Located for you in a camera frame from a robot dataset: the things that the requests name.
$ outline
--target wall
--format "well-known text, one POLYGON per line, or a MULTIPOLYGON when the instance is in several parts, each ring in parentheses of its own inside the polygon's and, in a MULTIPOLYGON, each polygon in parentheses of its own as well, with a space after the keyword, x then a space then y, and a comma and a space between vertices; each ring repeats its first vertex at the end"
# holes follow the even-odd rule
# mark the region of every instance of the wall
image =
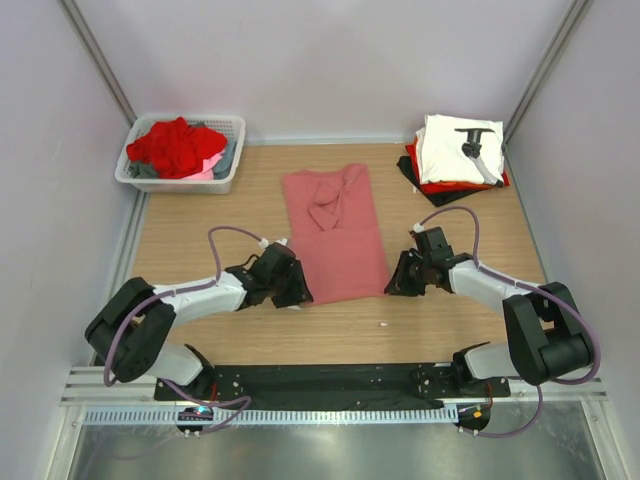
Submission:
POLYGON ((254 141, 506 121, 570 3, 78 1, 138 115, 235 113, 254 141))
POLYGON ((550 278, 568 283, 598 331, 603 377, 634 456, 640 445, 638 18, 635 0, 594 2, 510 145, 543 263, 550 278))
POLYGON ((133 197, 113 178, 127 126, 56 2, 2 2, 0 72, 0 476, 29 480, 133 197))

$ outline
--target wooden table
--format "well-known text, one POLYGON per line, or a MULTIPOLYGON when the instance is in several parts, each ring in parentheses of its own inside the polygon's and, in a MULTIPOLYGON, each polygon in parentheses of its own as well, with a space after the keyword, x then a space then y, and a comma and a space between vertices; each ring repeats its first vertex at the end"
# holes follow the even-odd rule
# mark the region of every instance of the wooden table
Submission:
MULTIPOLYGON (((247 147, 229 195, 151 195, 133 273, 152 284, 212 275, 206 238, 211 226, 242 226, 271 240, 287 237, 282 174, 332 171, 353 162, 369 165, 393 272, 400 251, 411 245, 409 229, 435 210, 398 171, 403 151, 400 145, 247 147)), ((518 278, 543 280, 515 188, 481 192, 457 204, 480 218, 483 262, 518 278)), ((433 225, 443 227, 455 252, 471 252, 473 222, 466 213, 444 214, 433 225)), ((236 233, 219 233, 216 244, 223 267, 260 253, 253 240, 236 233)), ((276 310, 266 301, 193 321, 169 338, 195 346, 213 364, 268 365, 447 361, 461 348, 504 341, 506 334, 500 315, 430 287, 420 298, 364 298, 303 311, 276 310)))

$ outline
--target laundry basket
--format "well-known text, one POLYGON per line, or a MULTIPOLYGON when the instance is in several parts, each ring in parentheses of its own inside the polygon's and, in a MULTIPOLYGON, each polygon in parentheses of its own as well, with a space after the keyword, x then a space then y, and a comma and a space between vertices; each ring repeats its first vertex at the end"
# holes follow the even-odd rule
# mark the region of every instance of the laundry basket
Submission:
POLYGON ((118 164, 116 165, 116 180, 121 183, 128 183, 139 188, 143 192, 164 192, 164 193, 207 193, 225 194, 231 191, 231 184, 236 174, 236 169, 240 163, 240 155, 244 145, 245 122, 241 117, 234 115, 182 115, 189 125, 202 122, 205 126, 222 133, 228 139, 236 140, 236 150, 231 162, 231 170, 226 178, 220 180, 173 180, 160 178, 133 178, 129 175, 129 164, 127 156, 127 145, 133 143, 138 138, 149 133, 151 127, 156 122, 168 122, 175 120, 180 115, 144 115, 139 117, 133 124, 127 140, 122 147, 118 164))

